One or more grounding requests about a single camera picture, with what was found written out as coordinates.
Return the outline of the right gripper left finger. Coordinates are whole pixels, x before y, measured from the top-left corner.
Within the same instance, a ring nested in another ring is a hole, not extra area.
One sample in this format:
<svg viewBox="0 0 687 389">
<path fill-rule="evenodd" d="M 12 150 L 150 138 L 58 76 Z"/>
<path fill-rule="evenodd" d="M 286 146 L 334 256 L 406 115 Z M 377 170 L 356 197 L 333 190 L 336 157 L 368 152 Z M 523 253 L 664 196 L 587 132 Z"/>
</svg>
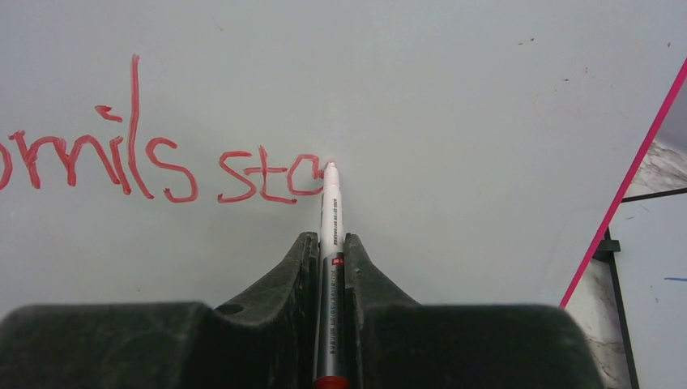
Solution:
<svg viewBox="0 0 687 389">
<path fill-rule="evenodd" d="M 34 305 L 1 322 L 4 388 L 307 388 L 315 233 L 217 307 L 202 302 Z"/>
</svg>

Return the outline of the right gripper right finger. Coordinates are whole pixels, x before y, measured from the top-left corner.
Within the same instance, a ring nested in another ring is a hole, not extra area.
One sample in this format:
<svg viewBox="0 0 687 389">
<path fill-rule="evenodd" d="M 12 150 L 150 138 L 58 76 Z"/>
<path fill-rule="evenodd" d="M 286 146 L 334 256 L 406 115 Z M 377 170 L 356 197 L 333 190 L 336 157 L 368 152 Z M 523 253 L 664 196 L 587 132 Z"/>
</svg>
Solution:
<svg viewBox="0 0 687 389">
<path fill-rule="evenodd" d="M 356 388 L 601 388 L 578 324 L 544 305 L 422 305 L 345 238 Z"/>
</svg>

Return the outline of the red white marker pen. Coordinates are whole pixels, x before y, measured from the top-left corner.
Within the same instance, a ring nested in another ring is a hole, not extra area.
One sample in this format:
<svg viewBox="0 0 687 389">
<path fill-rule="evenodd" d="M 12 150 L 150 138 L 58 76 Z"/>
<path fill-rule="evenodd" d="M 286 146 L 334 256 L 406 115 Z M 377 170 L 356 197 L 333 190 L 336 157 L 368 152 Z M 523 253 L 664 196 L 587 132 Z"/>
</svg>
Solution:
<svg viewBox="0 0 687 389">
<path fill-rule="evenodd" d="M 319 231 L 318 327 L 314 388 L 348 388 L 344 355 L 345 259 L 339 170 L 327 163 L 322 176 Z"/>
</svg>

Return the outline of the pink framed whiteboard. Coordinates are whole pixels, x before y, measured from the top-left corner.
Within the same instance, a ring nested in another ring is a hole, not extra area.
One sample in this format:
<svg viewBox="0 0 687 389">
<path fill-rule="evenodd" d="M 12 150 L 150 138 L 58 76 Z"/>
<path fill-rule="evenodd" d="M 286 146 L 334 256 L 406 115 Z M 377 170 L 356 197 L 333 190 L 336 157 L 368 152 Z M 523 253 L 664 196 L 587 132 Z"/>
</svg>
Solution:
<svg viewBox="0 0 687 389">
<path fill-rule="evenodd" d="M 424 303 L 556 305 L 683 1 L 4 1 L 1 311 L 204 301 L 343 226 Z"/>
</svg>

